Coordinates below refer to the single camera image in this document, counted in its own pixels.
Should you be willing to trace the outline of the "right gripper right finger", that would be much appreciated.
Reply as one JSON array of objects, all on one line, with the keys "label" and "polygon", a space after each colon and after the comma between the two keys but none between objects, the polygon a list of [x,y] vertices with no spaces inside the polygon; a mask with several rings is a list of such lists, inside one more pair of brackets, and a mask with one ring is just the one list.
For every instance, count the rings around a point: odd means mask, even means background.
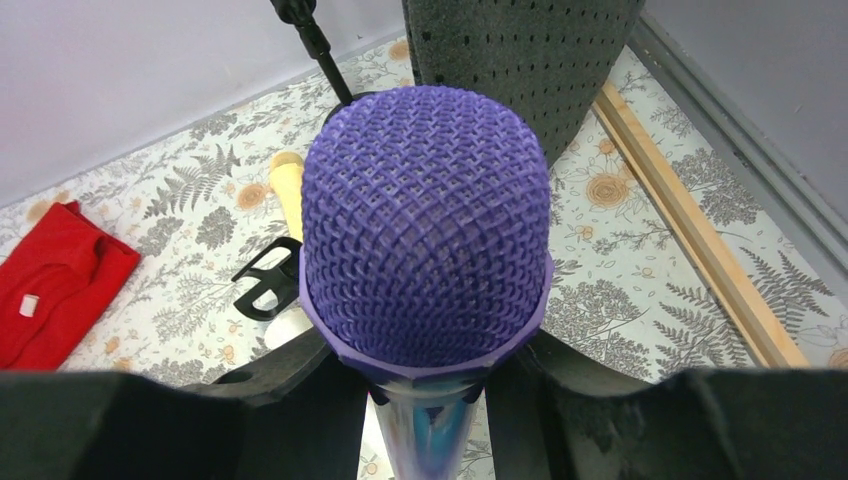
[{"label": "right gripper right finger", "polygon": [[548,333],[486,386],[500,479],[843,479],[847,374],[687,369],[650,384]]}]

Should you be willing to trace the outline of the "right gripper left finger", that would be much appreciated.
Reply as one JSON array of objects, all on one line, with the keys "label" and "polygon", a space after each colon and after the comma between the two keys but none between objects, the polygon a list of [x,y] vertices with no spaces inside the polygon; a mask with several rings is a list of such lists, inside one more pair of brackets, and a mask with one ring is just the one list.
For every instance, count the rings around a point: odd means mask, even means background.
[{"label": "right gripper left finger", "polygon": [[352,479],[365,380],[314,331],[210,384],[5,373],[5,479]]}]

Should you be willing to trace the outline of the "purple microphone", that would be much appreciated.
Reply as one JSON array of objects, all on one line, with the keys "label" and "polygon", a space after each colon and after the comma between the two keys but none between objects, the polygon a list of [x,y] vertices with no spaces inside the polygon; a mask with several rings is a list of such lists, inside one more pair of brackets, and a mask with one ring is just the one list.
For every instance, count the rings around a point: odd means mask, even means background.
[{"label": "purple microphone", "polygon": [[300,302],[368,381],[394,475],[458,475],[491,373],[540,329],[553,276],[543,149],[447,86],[332,115],[302,177]]}]

